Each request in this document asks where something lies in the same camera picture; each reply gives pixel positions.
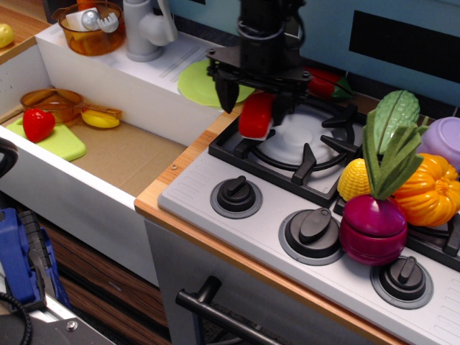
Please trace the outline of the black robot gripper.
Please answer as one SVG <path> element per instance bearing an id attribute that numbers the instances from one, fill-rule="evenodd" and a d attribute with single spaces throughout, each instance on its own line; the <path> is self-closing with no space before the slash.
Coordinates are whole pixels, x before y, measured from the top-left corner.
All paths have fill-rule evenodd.
<path id="1" fill-rule="evenodd" d="M 272 125 L 277 127 L 294 112 L 300 102 L 297 96 L 307 94 L 312 77 L 300 66 L 299 49 L 288 45 L 283 22 L 267 27 L 239 21 L 237 31 L 237 46 L 206 53 L 221 108 L 232 112 L 240 86 L 279 93 L 272 103 Z"/>

